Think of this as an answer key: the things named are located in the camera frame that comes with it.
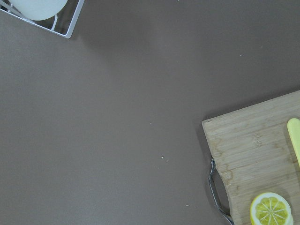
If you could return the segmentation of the lemon half slice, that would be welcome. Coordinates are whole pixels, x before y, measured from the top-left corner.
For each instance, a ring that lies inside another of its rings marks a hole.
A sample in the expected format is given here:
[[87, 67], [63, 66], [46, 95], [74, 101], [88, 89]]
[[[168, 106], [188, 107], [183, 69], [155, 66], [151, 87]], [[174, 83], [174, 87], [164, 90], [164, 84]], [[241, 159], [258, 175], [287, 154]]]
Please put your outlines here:
[[293, 225], [289, 203], [282, 196], [267, 192], [254, 198], [250, 205], [252, 225]]

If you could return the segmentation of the yellow plastic knife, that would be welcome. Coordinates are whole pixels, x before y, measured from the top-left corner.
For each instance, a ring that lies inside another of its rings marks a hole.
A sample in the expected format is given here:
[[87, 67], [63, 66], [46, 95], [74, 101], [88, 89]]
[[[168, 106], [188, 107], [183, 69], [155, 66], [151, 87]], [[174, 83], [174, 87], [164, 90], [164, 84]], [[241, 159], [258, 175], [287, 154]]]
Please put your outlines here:
[[291, 118], [287, 123], [287, 130], [297, 162], [300, 164], [300, 120], [297, 118]]

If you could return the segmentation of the white cup in rack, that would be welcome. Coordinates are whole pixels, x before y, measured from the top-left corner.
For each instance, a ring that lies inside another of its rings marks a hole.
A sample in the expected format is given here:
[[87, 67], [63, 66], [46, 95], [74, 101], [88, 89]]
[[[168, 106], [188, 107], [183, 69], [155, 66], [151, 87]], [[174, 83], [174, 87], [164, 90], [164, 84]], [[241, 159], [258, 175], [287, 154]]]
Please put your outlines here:
[[41, 21], [58, 14], [67, 0], [10, 0], [9, 2], [26, 18]]

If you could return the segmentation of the wooden cutting board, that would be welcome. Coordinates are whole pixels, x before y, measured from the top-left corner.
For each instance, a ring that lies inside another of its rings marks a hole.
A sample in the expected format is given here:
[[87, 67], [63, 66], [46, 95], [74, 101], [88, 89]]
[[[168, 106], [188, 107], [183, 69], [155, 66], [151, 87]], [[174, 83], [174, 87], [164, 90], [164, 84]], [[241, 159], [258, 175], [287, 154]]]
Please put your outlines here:
[[202, 122], [236, 225], [250, 224], [251, 202], [266, 192], [284, 197], [299, 224], [300, 167], [287, 130], [299, 116], [295, 91]]

